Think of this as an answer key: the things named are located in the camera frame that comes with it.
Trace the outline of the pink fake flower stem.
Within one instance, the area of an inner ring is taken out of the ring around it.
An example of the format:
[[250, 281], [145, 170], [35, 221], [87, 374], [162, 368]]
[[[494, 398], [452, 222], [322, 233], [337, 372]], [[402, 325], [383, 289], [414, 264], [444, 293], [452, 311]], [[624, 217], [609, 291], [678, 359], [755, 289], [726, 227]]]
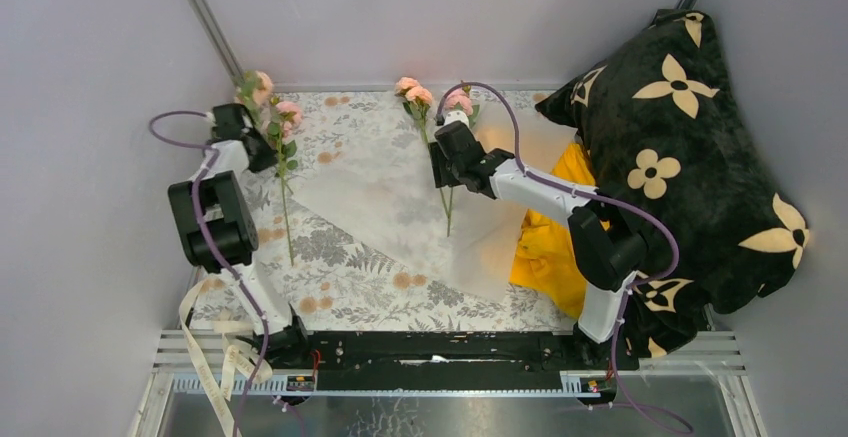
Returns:
[[274, 149], [276, 172], [280, 180], [288, 256], [294, 265], [294, 246], [287, 193], [290, 190], [287, 173], [295, 170], [299, 162], [295, 158], [297, 143], [292, 135], [303, 120], [303, 111], [292, 101], [283, 100], [274, 93], [274, 84], [268, 74], [249, 70], [243, 74], [236, 87], [236, 101], [244, 104], [258, 128], [260, 136]]
[[[472, 86], [469, 82], [464, 82], [460, 87], [452, 90], [451, 92], [449, 92], [445, 96], [445, 98], [443, 99], [445, 102], [444, 102], [444, 105], [442, 106], [442, 107], [444, 107], [442, 110], [445, 110], [446, 112], [448, 112], [450, 110], [455, 110], [455, 109], [464, 110], [465, 113], [469, 117], [470, 125], [472, 124], [471, 121], [474, 120], [472, 117], [476, 118], [475, 117], [476, 116], [476, 113], [475, 113], [476, 110], [475, 109], [477, 109], [477, 107], [474, 107], [474, 104], [473, 104], [472, 99], [471, 99], [471, 88], [472, 88]], [[471, 130], [470, 126], [466, 127], [465, 125], [462, 125], [460, 123], [453, 123], [451, 125], [442, 126], [442, 127], [450, 127], [447, 135], [449, 137], [452, 137], [452, 138], [453, 137], [465, 138], [465, 137], [467, 137], [467, 135], [465, 135], [465, 134], [470, 135], [470, 130]], [[445, 212], [446, 212], [446, 218], [447, 218], [447, 224], [446, 224], [446, 236], [447, 237], [451, 236], [451, 230], [452, 230], [452, 222], [453, 222], [452, 217], [453, 217], [453, 209], [454, 209], [454, 188], [455, 187], [450, 188], [450, 190], [448, 192], [447, 201], [446, 201], [447, 203], [445, 204], [446, 205], [445, 206]]]
[[403, 99], [403, 107], [412, 118], [425, 149], [429, 149], [427, 134], [428, 112], [433, 104], [433, 95], [421, 83], [411, 77], [401, 77], [395, 84], [395, 95]]

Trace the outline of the white wrapping paper sheet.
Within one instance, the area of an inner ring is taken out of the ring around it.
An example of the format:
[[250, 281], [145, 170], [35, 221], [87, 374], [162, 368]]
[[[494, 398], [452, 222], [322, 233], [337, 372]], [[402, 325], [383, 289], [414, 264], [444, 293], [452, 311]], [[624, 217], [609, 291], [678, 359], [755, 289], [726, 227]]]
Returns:
[[419, 130], [401, 109], [350, 115], [319, 136], [294, 199], [356, 241], [462, 292], [501, 300], [527, 206], [434, 185]]

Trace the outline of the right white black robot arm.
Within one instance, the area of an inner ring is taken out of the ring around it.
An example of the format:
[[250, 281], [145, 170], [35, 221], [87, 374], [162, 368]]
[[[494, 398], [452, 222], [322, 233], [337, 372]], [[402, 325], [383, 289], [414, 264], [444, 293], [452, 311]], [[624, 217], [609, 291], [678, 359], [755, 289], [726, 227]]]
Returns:
[[582, 335], [575, 339], [573, 353], [583, 367], [601, 367], [613, 355], [627, 287], [647, 254], [639, 223], [595, 187], [538, 175], [500, 148], [485, 151], [461, 121], [438, 127], [434, 138], [430, 154], [438, 188], [462, 186], [492, 200], [517, 203], [568, 229], [572, 255], [587, 281], [578, 319]]

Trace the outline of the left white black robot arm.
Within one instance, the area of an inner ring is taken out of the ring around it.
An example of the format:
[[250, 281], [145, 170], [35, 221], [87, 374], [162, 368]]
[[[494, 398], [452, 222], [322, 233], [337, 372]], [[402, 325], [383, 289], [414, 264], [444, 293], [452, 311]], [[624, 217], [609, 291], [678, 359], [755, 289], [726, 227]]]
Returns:
[[271, 168], [277, 155], [244, 105], [219, 105], [206, 116], [213, 137], [201, 147], [200, 167], [167, 190], [183, 252], [231, 287], [250, 318], [254, 349], [274, 365], [299, 367], [311, 350], [307, 331], [254, 261], [259, 235], [239, 182], [246, 172]]

